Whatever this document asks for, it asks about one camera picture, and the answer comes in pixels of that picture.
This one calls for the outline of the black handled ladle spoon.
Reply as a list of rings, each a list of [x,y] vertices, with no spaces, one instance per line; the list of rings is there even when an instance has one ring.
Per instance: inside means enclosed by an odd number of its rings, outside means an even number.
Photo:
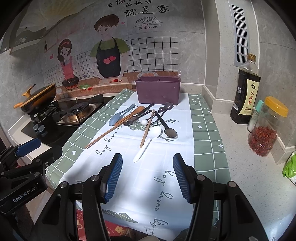
[[[168,127],[166,122],[163,120],[163,118],[159,115],[157,111],[154,112],[154,115],[158,118],[156,121],[156,126],[159,125],[159,122],[162,124],[162,126],[165,128],[164,133],[169,138],[176,138],[178,136],[178,133],[173,129]]]

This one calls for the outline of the chili jar yellow lid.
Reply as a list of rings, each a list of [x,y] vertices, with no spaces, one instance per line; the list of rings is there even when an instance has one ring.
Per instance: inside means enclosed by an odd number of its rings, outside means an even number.
[[[288,108],[273,96],[267,96],[254,128],[248,136],[248,145],[255,154],[265,157],[274,146]]]

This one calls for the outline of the green white checkered tablecloth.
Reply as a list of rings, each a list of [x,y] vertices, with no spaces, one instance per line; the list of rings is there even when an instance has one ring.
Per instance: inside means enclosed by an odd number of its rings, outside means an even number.
[[[180,98],[180,103],[162,116],[178,136],[169,138],[161,133],[134,163],[145,132],[139,122],[120,126],[85,148],[111,129],[109,120],[115,113],[133,103],[139,106],[136,92],[120,92],[67,140],[62,157],[46,169],[51,185],[84,182],[119,153],[123,166],[113,197],[102,206],[104,218],[163,240],[183,240],[193,206],[180,191],[174,155],[181,154],[187,165],[213,182],[227,183],[230,173],[220,133],[205,99],[200,94],[184,93]]]

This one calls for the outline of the small white round spoon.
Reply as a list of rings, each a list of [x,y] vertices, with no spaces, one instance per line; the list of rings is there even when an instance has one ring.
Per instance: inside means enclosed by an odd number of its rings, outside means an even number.
[[[141,124],[142,124],[143,126],[147,126],[148,123],[149,123],[149,121],[151,121],[151,125],[153,125],[153,126],[157,126],[157,125],[159,124],[159,120],[156,119],[155,121],[152,121],[154,117],[156,117],[156,114],[155,114],[155,113],[154,113],[150,118],[148,118],[148,119],[143,119],[143,120],[141,121]]]

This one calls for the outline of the cartoon kitchen wall sticker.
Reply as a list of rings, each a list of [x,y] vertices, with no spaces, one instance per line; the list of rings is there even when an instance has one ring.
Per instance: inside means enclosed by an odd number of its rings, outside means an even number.
[[[61,93],[153,75],[205,82],[200,1],[32,1],[14,29],[18,98],[52,83]]]

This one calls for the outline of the blue-grey plastic spoon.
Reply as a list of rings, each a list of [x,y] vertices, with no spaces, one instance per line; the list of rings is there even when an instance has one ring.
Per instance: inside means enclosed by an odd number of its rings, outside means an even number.
[[[114,114],[109,120],[109,126],[114,126],[119,120],[123,118],[123,116],[132,110],[135,107],[135,103],[133,103],[130,107],[126,108],[124,111]]]

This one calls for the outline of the white plastic spoon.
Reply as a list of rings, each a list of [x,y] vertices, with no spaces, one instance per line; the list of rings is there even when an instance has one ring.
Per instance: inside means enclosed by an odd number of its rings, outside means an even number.
[[[140,160],[140,158],[142,157],[142,155],[144,154],[144,152],[148,148],[150,142],[154,138],[158,138],[160,136],[161,132],[162,132],[162,129],[160,126],[154,126],[148,131],[147,137],[145,138],[144,145],[140,148],[140,150],[138,151],[138,153],[136,154],[136,156],[133,159],[134,163],[136,163]]]

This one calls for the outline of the grey slotted spoon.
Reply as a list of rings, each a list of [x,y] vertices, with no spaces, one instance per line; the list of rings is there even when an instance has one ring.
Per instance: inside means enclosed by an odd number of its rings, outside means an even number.
[[[174,105],[172,103],[167,102],[164,106],[159,108],[158,113],[160,113],[161,116],[163,116],[166,111],[171,110],[173,107]]]

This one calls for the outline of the wooden chopstick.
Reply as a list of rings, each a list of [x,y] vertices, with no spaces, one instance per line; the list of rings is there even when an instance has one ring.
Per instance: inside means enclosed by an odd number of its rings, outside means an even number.
[[[149,132],[149,127],[150,127],[150,125],[151,125],[151,122],[152,122],[152,118],[153,118],[153,116],[154,116],[154,109],[152,110],[151,117],[149,118],[149,120],[148,120],[148,122],[147,122],[147,125],[146,125],[146,128],[145,128],[145,132],[144,132],[144,135],[143,135],[143,137],[142,137],[142,141],[141,141],[140,146],[139,146],[140,148],[142,148],[142,146],[144,145],[145,139],[146,139],[147,134],[148,134],[148,132]]]
[[[107,134],[109,134],[110,132],[112,132],[113,130],[115,130],[118,127],[113,126],[110,130],[108,130],[107,132],[105,132],[104,134],[100,135],[98,138],[96,138],[92,142],[90,142],[85,148],[88,149],[89,147],[91,147],[92,145],[94,145],[96,142],[98,142],[100,139],[102,139],[103,137],[105,137]]]

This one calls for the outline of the small jar teal lid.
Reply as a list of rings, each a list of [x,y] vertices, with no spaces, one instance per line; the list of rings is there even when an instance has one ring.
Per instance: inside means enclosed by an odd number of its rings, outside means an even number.
[[[254,128],[263,104],[264,104],[264,101],[260,99],[258,101],[256,107],[254,108],[253,113],[251,115],[251,118],[249,120],[249,123],[247,125],[247,130],[249,132],[251,132],[253,130],[253,128]]]

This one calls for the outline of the black gas stove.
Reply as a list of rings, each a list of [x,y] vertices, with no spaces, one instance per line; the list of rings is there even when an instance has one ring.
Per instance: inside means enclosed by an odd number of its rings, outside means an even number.
[[[91,98],[70,101],[53,101],[21,130],[31,138],[39,138],[42,144],[62,147],[74,132],[99,109],[107,106],[112,96],[103,94]]]

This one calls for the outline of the steel spoon black handle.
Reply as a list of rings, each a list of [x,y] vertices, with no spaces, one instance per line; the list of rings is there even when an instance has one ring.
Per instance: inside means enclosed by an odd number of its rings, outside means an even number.
[[[154,106],[154,103],[150,104],[143,111],[141,111],[140,113],[138,113],[136,116],[133,116],[131,119],[125,121],[123,123],[123,125],[124,126],[130,126],[130,125],[134,124],[135,122],[137,122],[139,120],[139,118],[141,118],[142,116],[144,116],[147,113],[150,113],[151,111],[149,109],[151,107],[153,107],[153,106]]]

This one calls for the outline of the purple plastic utensil holder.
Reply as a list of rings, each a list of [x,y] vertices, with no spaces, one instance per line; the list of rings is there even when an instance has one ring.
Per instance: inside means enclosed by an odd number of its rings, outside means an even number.
[[[181,79],[178,76],[142,76],[135,85],[141,104],[179,104]]]

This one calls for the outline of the grey wall vent grille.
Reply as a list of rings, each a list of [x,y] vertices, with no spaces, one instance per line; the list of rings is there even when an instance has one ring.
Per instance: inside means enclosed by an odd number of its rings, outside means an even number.
[[[234,30],[234,66],[239,67],[247,61],[249,52],[249,33],[245,10],[236,1],[228,1]]]

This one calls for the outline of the brown wooden spoon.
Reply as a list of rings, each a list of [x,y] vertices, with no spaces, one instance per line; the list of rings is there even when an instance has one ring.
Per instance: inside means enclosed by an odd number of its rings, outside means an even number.
[[[137,115],[138,113],[140,113],[141,111],[144,110],[144,106],[139,106],[137,109],[135,109],[131,114],[125,116],[124,118],[122,118],[121,120],[119,120],[118,122],[115,123],[115,127],[120,126],[122,123],[124,123],[125,121],[128,121],[130,118],[132,118],[134,115]]]

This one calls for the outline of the green plastic bag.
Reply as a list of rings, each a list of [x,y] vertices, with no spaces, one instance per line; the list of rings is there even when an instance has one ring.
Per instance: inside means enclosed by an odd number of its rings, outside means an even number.
[[[287,178],[293,178],[296,175],[296,153],[293,152],[288,158],[282,170],[282,175]]]

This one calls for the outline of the dark soy sauce bottle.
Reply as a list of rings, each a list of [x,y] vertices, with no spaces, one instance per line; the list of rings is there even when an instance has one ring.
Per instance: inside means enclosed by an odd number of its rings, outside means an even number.
[[[230,117],[237,124],[248,124],[253,111],[261,77],[256,56],[247,54],[247,61],[239,67],[237,91]]]

